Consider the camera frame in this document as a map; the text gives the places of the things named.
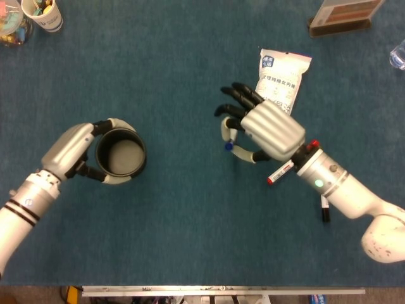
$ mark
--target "white robotic arm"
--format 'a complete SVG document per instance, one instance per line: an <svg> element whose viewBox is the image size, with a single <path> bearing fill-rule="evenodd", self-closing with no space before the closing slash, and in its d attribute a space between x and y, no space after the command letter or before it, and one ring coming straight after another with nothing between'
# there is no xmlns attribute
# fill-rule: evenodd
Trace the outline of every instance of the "white robotic arm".
<svg viewBox="0 0 405 304"><path fill-rule="evenodd" d="M117 118L103 122L81 123L68 129L42 158L43 169L30 174L0 209L0 279L10 256L59 196L61 182L75 174L105 184L120 184L131 177L111 176L88 167L86 151L94 138L112 129L135 131Z"/></svg>
<svg viewBox="0 0 405 304"><path fill-rule="evenodd" d="M221 125L222 138L232 143L229 150L253 163L271 158L281 162L291 159L298 176L346 217L356 219L364 214L374 217L361 240L369 257L382 263L405 260L405 210L379 198L318 146L304 145L305 130L272 101L265 101L240 83L221 90L243 107L223 104L215 111L215 116L223 113L233 116L224 119ZM238 147L236 130L243 130L262 150L253 153Z"/></svg>

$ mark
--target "robotic hand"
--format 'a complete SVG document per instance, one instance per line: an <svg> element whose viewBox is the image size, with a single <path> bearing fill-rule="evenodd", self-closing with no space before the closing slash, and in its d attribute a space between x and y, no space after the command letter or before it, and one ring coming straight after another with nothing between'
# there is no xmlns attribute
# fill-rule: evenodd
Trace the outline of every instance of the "robotic hand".
<svg viewBox="0 0 405 304"><path fill-rule="evenodd" d="M61 182L75 174L105 184L120 184L131 176L112 176L86 165L87 149L94 138L113 129L134 131L116 118L103 122L81 123L68 129L42 158L43 169L30 174L0 209L0 279L10 256L59 196Z"/></svg>
<svg viewBox="0 0 405 304"><path fill-rule="evenodd" d="M405 260L405 210L372 193L347 170L331 159L319 145L305 145L305 130L272 101L244 84L233 83L222 92L231 95L243 108L223 104L215 116L228 113L222 122L224 140L244 131L262 150L251 153L234 146L239 158L258 162L274 158L294 162L298 176L315 188L346 217L356 219L364 214L374 217L363 235L361 245L372 259L391 263Z"/></svg>

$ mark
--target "black stripe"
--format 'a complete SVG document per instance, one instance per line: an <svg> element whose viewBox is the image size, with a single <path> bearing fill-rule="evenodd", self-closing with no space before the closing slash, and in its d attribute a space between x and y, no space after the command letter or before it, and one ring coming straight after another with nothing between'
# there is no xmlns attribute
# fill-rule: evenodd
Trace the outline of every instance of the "black stripe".
<svg viewBox="0 0 405 304"><path fill-rule="evenodd" d="M12 198L9 199L10 203L13 203L16 206L19 206L22 210L24 210L25 212L27 212L29 215L31 215L34 219L36 220L40 220L41 218L36 215L33 211L29 210L26 206L21 205L19 202L13 200Z"/></svg>
<svg viewBox="0 0 405 304"><path fill-rule="evenodd" d="M26 221L28 224L30 224L32 227L35 227L35 223L33 221L31 221L29 218L25 217L24 215L22 215L20 212L12 209L11 207L5 205L4 206L6 209L8 209L9 211L15 213L16 215L18 215L19 217L21 217L24 221Z"/></svg>

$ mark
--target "floor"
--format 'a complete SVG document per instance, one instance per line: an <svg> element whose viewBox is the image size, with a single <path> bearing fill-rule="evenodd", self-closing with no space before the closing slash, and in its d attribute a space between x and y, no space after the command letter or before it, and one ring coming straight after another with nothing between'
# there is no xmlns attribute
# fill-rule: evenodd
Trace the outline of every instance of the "floor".
<svg viewBox="0 0 405 304"><path fill-rule="evenodd" d="M18 304L63 304L57 287L0 287L0 298L12 295ZM366 294L327 296L327 304L403 304L405 288L368 288ZM114 298L122 304L130 304L130 298ZM271 304L308 304L306 296L272 296ZM88 298L81 298L80 304L89 304Z"/></svg>

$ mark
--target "wooden stand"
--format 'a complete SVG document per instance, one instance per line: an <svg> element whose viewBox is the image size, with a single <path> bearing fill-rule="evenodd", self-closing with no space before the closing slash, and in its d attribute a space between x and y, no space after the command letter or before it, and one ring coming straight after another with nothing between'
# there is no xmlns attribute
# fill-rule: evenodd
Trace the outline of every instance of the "wooden stand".
<svg viewBox="0 0 405 304"><path fill-rule="evenodd" d="M332 34L339 34L339 33L346 33L352 32L354 30L364 30L369 29L371 27L371 20L364 19L359 21L352 21L346 23L339 23L339 24L332 24L332 25L324 25L322 27L313 27L310 28L314 17L308 20L308 32L309 36L312 38L320 37L324 35L332 35Z"/></svg>

